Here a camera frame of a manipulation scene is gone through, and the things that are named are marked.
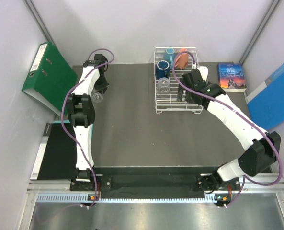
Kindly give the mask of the clear faceted plastic cup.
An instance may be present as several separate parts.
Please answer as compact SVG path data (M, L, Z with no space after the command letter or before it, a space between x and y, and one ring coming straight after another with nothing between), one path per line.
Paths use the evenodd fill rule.
M91 99L94 103L98 104L103 101L103 95L99 92L96 92L92 95Z

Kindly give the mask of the clear heavy-base glass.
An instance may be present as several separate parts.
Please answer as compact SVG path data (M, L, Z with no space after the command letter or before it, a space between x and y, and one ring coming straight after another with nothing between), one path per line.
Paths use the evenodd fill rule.
M170 95L170 80L168 78L160 78L157 83L157 93L159 98L169 97Z

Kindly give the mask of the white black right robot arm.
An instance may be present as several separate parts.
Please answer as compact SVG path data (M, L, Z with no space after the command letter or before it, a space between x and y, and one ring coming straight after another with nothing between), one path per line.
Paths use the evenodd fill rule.
M218 118L241 143L244 153L237 159L221 165L212 173L212 184L222 190L230 180L244 177L249 181L274 164L279 165L277 179L268 185L278 183L283 175L279 155L281 137L277 132L269 133L252 122L216 83L206 82L198 69L175 78L179 86L192 93L193 100Z

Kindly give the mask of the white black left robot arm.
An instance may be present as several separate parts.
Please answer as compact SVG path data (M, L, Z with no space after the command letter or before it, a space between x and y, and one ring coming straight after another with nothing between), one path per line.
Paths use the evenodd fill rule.
M91 136L95 121L93 103L103 100L103 94L109 83L104 76L108 68L101 66L95 69L95 67L107 64L107 62L108 59L103 54L95 54L94 60L86 60L83 64L79 85L67 98L66 110L73 126L77 148L77 162L70 186L72 191L96 191L98 189L97 178L92 173L94 161L91 153Z

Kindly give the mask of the orange mug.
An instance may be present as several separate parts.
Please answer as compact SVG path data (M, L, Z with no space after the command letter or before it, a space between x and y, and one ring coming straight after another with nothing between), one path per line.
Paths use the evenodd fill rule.
M188 60L189 60L189 54L188 53L183 53L178 56L176 59L175 67L179 69L184 69L188 65Z

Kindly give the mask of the dark blue mug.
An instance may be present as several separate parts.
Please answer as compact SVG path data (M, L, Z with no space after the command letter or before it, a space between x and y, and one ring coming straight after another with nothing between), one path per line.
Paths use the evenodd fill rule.
M161 78L169 78L170 64L165 60L158 61L155 67L155 76L159 80Z

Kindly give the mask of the teal mug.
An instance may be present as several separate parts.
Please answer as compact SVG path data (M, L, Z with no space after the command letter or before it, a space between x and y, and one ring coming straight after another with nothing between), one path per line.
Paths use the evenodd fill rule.
M173 48L169 47L165 49L163 59L169 63L170 70L172 70L175 57L176 57L176 53Z

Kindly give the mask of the Jane Eyre paperback book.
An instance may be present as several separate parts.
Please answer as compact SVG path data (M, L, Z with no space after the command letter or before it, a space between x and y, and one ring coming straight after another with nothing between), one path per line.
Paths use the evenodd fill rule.
M218 63L218 82L226 92L245 92L246 81L244 69L238 63Z

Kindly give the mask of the green lever arch binder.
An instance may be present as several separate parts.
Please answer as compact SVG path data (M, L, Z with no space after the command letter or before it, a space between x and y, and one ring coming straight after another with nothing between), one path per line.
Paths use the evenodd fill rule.
M77 74L57 47L46 42L39 45L22 92L61 116L66 94L77 81Z

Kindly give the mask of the blue folder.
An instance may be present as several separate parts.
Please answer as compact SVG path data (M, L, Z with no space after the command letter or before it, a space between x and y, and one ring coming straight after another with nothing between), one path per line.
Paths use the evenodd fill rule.
M246 94L252 121L269 130L284 121L284 63L254 91Z

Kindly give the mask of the black notebook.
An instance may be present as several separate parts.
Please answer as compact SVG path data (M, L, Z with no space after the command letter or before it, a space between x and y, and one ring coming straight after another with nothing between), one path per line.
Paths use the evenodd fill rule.
M66 134L60 122L47 123L30 179L73 179L76 163L76 142Z

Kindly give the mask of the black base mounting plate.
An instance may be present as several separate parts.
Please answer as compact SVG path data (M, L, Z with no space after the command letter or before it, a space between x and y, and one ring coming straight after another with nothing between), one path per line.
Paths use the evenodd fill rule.
M104 197L188 196L191 193L210 193L216 190L232 192L240 189L238 179L232 179L229 182L217 185L210 175L106 175L97 176L96 180L97 189Z

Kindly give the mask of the aluminium frame rail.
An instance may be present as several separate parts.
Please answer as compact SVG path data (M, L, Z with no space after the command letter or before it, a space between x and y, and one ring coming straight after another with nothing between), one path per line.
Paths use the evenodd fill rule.
M243 193L284 193L284 179L270 185L274 173L261 173L256 183L233 179L216 185L209 174L108 174L100 175L97 184L78 181L31 181L28 192L34 193L90 193L98 192L104 198L164 198L194 197L212 192L214 194Z

